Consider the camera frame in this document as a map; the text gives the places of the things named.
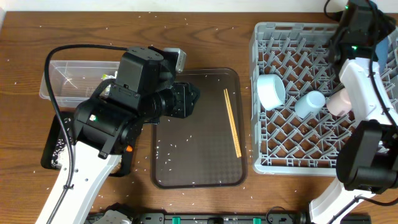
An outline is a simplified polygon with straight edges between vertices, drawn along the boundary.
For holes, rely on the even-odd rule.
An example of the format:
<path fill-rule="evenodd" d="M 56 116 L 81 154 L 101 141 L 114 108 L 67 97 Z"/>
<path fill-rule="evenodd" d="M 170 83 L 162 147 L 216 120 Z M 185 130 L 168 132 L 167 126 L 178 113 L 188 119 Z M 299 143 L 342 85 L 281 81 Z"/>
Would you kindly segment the light blue cup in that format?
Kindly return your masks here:
<path fill-rule="evenodd" d="M 310 91 L 295 103 L 295 113 L 300 118 L 308 114 L 317 114 L 325 105 L 326 98 L 319 91 Z"/>

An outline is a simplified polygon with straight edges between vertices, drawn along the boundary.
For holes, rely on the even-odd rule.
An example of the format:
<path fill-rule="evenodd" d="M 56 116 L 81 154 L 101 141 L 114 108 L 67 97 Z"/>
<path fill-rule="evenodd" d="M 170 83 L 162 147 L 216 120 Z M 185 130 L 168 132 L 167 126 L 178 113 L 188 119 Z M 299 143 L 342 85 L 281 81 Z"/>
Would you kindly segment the pink cup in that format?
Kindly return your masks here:
<path fill-rule="evenodd" d="M 328 111 L 333 116 L 343 116 L 352 109 L 348 92 L 345 88 L 333 94 L 326 104 Z"/>

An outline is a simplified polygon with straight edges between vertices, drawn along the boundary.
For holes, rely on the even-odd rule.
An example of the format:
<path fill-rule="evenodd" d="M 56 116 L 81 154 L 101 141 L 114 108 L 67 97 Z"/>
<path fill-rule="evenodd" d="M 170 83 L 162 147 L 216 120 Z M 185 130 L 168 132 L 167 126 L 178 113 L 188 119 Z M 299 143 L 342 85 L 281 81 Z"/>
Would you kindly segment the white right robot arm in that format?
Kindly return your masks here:
<path fill-rule="evenodd" d="M 329 41 L 329 61 L 347 91 L 356 129 L 340 149 L 336 178 L 309 204 L 308 223 L 340 223 L 363 201 L 397 188 L 397 111 L 379 73 L 376 46 L 396 29 L 396 20 L 372 1 L 348 1 Z"/>

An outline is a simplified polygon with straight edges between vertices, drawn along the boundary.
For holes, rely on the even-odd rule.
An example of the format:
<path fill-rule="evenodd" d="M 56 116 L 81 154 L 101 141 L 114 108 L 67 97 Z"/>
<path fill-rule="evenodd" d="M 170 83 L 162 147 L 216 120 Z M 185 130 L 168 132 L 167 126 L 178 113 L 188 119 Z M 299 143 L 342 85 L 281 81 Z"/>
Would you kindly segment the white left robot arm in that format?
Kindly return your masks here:
<path fill-rule="evenodd" d="M 72 119 L 62 116 L 49 90 L 65 147 L 39 223 L 83 223 L 114 168 L 120 168 L 120 176 L 129 173 L 143 125 L 158 124 L 162 116 L 192 114 L 200 92 L 191 83 L 175 79 L 186 57 L 178 48 L 123 48 L 117 76 L 103 80 L 76 107 Z"/>

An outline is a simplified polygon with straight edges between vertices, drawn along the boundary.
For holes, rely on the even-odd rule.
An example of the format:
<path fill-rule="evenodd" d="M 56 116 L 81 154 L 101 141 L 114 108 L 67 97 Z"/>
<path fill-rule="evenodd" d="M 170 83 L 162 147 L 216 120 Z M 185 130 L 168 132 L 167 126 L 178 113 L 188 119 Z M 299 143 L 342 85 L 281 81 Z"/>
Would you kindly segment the yellow snack wrapper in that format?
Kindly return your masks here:
<path fill-rule="evenodd" d="M 103 79 L 103 80 L 116 79 L 116 77 L 117 77 L 117 72 L 115 72 L 114 75 L 106 75 L 106 74 L 104 74 L 103 77 L 102 77 L 102 79 Z M 105 88 L 105 90 L 104 90 L 104 92 L 103 92 L 103 95 L 108 96 L 108 95 L 109 95 L 110 88 L 111 88 L 111 85 L 108 85 L 108 86 Z"/>

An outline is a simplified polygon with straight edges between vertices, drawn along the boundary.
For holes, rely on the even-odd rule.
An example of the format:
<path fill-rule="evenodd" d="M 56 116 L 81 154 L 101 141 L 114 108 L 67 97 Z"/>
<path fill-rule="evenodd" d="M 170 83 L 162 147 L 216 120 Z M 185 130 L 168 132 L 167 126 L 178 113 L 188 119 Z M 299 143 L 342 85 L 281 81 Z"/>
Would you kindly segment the light blue rice bowl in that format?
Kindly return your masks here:
<path fill-rule="evenodd" d="M 278 75 L 260 75 L 257 79 L 257 94 L 264 109 L 271 111 L 285 102 L 284 83 Z"/>

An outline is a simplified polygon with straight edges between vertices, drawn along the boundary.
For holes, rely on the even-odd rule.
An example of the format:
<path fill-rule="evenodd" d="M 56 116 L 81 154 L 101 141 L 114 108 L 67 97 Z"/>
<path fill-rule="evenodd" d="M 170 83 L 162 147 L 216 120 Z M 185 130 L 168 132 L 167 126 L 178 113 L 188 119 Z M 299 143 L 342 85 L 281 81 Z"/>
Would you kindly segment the blue plate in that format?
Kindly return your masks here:
<path fill-rule="evenodd" d="M 376 55 L 378 57 L 379 74 L 384 72 L 388 59 L 389 40 L 388 37 L 384 38 L 376 45 Z"/>

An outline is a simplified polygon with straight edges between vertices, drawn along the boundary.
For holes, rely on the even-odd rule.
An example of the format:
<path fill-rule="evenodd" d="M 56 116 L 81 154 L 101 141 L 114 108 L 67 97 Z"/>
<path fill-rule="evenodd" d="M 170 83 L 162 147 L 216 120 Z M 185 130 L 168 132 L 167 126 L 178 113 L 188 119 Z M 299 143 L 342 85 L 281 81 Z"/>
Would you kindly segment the brown food scrap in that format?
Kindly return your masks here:
<path fill-rule="evenodd" d="M 116 174 L 119 172 L 119 170 L 121 169 L 121 161 L 119 161 L 115 167 L 112 169 L 111 174 Z"/>

